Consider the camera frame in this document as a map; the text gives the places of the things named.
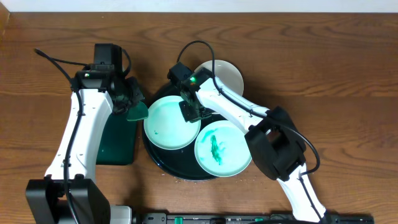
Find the green sponge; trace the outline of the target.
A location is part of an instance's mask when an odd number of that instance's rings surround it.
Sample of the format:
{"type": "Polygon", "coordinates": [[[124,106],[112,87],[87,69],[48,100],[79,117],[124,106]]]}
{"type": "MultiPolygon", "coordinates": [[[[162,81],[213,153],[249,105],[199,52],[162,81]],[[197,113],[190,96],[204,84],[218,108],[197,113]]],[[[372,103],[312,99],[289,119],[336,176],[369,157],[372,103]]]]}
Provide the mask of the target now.
{"type": "Polygon", "coordinates": [[[149,110],[145,103],[139,101],[136,106],[132,106],[127,111],[127,121],[139,121],[148,118],[149,110]]]}

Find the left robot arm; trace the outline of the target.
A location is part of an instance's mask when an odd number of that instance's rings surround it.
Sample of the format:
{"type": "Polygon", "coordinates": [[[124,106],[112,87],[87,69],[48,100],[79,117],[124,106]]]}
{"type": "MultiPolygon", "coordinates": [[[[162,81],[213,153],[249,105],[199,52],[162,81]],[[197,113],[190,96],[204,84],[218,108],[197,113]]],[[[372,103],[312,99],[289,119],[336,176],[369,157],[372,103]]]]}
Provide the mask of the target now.
{"type": "Polygon", "coordinates": [[[68,79],[70,115],[43,179],[25,196],[36,223],[133,223],[132,208],[111,205],[96,185],[96,165],[133,159],[135,123],[148,116],[144,96],[126,72],[84,69],[68,79]]]}

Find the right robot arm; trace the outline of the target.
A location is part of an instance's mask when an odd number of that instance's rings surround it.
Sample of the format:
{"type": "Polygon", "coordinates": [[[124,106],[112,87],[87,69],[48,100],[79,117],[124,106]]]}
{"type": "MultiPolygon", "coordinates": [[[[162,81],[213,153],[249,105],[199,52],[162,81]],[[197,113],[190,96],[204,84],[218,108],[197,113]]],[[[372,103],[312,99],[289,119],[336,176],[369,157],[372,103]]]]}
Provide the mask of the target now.
{"type": "Polygon", "coordinates": [[[313,144],[295,127],[282,108],[256,105],[228,88],[217,77],[191,77],[175,85],[189,108],[186,121],[203,119],[210,111],[243,132],[251,157],[268,178],[278,181],[299,221],[325,223],[326,208],[309,181],[320,166],[313,144]]]}

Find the stained white plate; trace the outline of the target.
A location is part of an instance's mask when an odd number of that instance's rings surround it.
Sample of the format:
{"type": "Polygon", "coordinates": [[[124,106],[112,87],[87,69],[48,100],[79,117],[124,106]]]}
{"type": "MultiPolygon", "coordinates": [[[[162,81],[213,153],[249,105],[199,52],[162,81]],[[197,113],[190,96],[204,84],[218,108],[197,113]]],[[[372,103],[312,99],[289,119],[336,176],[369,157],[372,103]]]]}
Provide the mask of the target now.
{"type": "Polygon", "coordinates": [[[244,133],[227,120],[205,126],[195,140],[194,153],[200,167],[217,177],[234,176],[252,161],[244,133]]]}
{"type": "Polygon", "coordinates": [[[225,60],[215,60],[215,75],[220,79],[217,81],[218,86],[220,82],[228,87],[231,91],[242,96],[244,92],[244,81],[241,72],[232,63],[225,60]]]}
{"type": "Polygon", "coordinates": [[[186,122],[179,103],[181,96],[165,96],[149,107],[144,120],[144,132],[155,146],[177,150],[189,145],[200,132],[201,122],[186,122]]]}

